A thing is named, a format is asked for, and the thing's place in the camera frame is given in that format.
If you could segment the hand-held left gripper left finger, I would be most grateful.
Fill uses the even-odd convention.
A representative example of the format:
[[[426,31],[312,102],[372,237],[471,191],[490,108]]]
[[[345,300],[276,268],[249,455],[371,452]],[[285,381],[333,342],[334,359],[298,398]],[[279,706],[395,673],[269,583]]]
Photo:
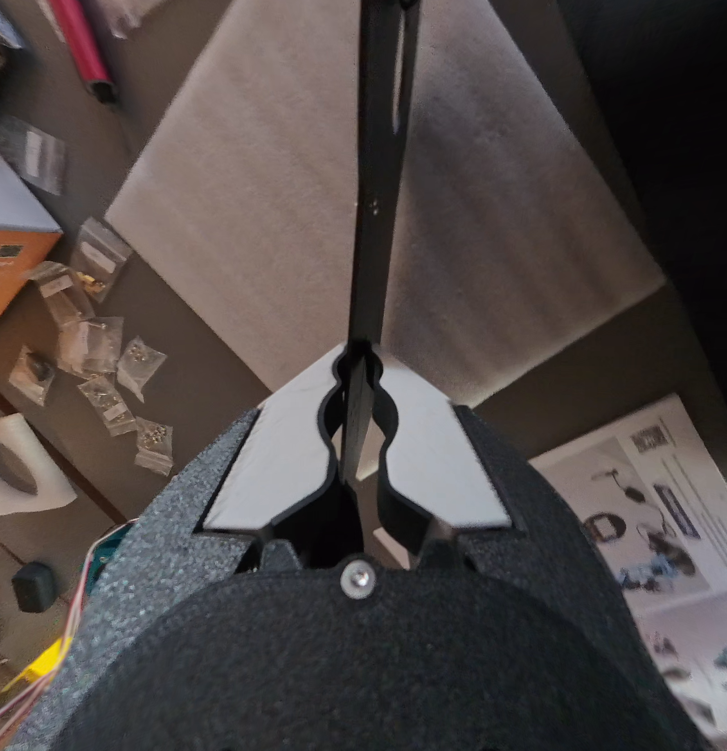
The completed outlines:
[[[340,511],[346,346],[335,346],[259,408],[202,519],[205,532],[317,537]]]

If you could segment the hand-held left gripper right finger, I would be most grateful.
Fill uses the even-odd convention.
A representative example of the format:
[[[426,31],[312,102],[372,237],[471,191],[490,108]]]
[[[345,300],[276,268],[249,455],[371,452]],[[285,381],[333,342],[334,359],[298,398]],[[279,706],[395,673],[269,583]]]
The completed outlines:
[[[378,517],[399,543],[511,528],[511,516],[443,392],[383,349],[370,359]]]

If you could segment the black metal plate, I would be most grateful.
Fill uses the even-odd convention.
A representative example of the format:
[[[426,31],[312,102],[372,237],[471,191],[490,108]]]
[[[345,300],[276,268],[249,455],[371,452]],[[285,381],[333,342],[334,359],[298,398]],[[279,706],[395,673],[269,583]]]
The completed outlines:
[[[340,457],[345,483],[356,478],[372,414],[367,361],[384,327],[420,17],[418,1],[360,3],[358,199]]]

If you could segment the scattered small hardware bags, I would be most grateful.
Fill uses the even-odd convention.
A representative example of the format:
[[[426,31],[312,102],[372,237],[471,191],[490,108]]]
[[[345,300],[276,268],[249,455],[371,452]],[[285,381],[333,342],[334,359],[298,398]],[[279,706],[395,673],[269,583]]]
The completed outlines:
[[[58,370],[83,380],[78,390],[112,437],[136,432],[134,464],[167,477],[173,469],[173,428],[135,417],[119,392],[123,387],[143,402],[143,387],[167,356],[140,337],[124,346],[123,318],[96,316],[92,307],[108,296],[132,252],[111,228],[90,217],[79,228],[67,264],[42,261],[25,273],[58,327],[56,359],[48,361],[23,345],[9,383],[42,407]]]

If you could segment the white foam packing insert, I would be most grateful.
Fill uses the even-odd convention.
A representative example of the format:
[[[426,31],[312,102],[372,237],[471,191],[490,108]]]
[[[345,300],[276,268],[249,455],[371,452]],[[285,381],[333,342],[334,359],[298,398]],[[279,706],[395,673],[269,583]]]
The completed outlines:
[[[0,418],[0,517],[53,510],[76,498],[76,490],[25,418]]]

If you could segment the printed instruction manual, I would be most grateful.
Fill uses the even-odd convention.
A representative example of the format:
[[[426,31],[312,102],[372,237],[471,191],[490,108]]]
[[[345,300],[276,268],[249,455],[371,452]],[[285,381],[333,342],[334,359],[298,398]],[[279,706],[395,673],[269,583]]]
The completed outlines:
[[[727,482],[682,400],[530,463],[590,533],[669,689],[727,740]]]

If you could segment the small black pouch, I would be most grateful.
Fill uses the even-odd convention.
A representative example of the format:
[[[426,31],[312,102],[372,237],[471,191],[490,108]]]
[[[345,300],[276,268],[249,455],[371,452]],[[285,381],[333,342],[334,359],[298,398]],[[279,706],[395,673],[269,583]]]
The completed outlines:
[[[12,577],[11,584],[17,606],[23,613],[42,614],[58,598],[55,574],[42,562],[25,564]]]

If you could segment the white foam sheet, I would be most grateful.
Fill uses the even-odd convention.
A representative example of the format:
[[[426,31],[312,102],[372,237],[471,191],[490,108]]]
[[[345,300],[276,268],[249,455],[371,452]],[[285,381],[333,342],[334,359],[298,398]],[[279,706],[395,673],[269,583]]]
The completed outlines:
[[[383,346],[476,406],[665,284],[489,2],[425,2]],[[232,2],[106,220],[268,389],[347,335],[357,2]]]

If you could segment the orange cardboard box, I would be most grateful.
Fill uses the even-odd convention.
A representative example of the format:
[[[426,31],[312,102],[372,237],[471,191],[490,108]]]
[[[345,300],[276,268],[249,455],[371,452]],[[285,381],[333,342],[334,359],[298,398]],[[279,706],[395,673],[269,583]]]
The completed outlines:
[[[0,317],[63,234],[0,155]]]

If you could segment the pink electric screwdriver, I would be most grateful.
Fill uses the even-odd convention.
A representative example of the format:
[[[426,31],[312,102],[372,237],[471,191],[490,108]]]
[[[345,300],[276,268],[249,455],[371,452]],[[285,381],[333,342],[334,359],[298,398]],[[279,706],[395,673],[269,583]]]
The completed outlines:
[[[81,2],[49,1],[49,5],[86,90],[101,104],[118,104],[115,83]]]

